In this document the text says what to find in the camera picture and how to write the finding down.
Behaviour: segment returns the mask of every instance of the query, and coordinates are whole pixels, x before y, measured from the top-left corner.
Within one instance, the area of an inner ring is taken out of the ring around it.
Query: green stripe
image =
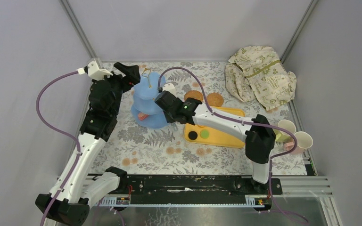
[[[253,76],[255,76],[255,75],[257,75],[257,74],[261,73],[262,71],[264,71],[265,69],[267,69],[267,68],[269,68],[269,67],[273,66],[274,64],[278,64],[278,63],[281,63],[281,61],[280,61],[280,60],[276,60],[276,61],[274,61],[274,62],[270,63],[269,65],[267,65],[266,67],[264,67],[264,68],[260,69],[259,71],[255,72],[255,73],[253,73],[253,74],[251,74],[251,75],[249,75],[249,76],[245,76],[245,77],[246,77],[246,78],[252,78]]]

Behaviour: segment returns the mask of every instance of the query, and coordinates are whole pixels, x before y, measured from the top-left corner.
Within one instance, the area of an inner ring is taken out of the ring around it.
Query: green circle
[[[203,139],[209,138],[209,131],[207,129],[200,131],[200,137]]]

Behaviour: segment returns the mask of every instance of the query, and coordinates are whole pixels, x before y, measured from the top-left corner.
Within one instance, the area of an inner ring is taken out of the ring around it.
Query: black circle
[[[196,140],[196,138],[197,138],[197,132],[195,132],[195,131],[189,132],[189,133],[188,133],[188,138],[189,138],[190,140]]]

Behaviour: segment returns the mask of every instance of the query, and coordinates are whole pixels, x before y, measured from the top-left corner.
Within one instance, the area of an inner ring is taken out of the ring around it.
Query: blue tiered stand
[[[159,95],[157,90],[157,81],[160,74],[151,72],[149,81],[147,77],[141,76],[141,82],[134,86],[134,103],[131,107],[131,113],[137,121],[137,124],[151,129],[159,129],[167,125],[163,110],[155,104],[155,98]],[[165,78],[161,78],[161,84],[165,84]],[[148,114],[144,120],[139,120],[138,114],[142,112]]]

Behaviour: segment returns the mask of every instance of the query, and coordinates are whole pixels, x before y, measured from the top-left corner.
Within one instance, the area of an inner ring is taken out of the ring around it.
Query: pink cup
[[[299,131],[294,135],[297,139],[297,147],[291,154],[302,154],[306,149],[313,146],[313,138],[308,133]],[[290,151],[294,144],[295,142],[292,140],[291,142],[284,144],[284,149]]]

